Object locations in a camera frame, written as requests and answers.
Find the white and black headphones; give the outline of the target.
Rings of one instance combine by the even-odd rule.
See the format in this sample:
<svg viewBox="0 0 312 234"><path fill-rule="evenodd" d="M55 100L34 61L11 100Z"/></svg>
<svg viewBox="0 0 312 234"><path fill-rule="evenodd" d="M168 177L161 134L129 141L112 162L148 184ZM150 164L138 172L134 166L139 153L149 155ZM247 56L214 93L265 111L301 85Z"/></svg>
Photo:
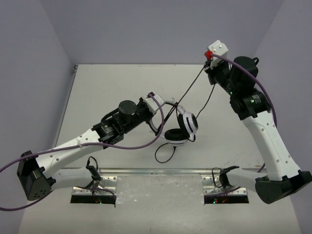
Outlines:
<svg viewBox="0 0 312 234"><path fill-rule="evenodd" d="M160 138L174 148L185 145L187 141L195 141L198 130L198 123L193 113L186 111L181 105L178 105L176 110L178 112L177 122L179 127L163 130L160 134Z"/></svg>

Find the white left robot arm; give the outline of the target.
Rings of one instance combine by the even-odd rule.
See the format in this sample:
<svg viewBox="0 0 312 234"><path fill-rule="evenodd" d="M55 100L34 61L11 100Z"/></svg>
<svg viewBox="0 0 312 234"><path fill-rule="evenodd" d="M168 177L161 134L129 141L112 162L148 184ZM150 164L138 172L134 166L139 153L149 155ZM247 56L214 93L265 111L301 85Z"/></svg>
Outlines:
<svg viewBox="0 0 312 234"><path fill-rule="evenodd" d="M41 199L51 191L65 187L95 189L103 181L95 166L87 164L78 169L66 169L65 166L119 143L125 134L143 122L148 123L163 104L159 95L140 98L139 103L124 100L80 136L35 158L29 157L31 151L23 153L17 176L27 200Z"/></svg>

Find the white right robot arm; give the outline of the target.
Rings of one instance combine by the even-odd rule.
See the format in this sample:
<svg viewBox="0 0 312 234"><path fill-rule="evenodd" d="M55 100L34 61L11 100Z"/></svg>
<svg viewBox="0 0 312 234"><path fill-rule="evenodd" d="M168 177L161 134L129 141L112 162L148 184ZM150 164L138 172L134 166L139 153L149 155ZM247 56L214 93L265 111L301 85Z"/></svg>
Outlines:
<svg viewBox="0 0 312 234"><path fill-rule="evenodd" d="M227 193L231 187L244 187L257 193L266 204L292 195L312 181L309 171L303 171L292 159L276 127L273 105L259 83L258 58L236 57L217 60L208 56L204 70L212 85L218 84L230 96L230 105L251 133L266 172L246 171L239 166L221 169L219 185Z"/></svg>

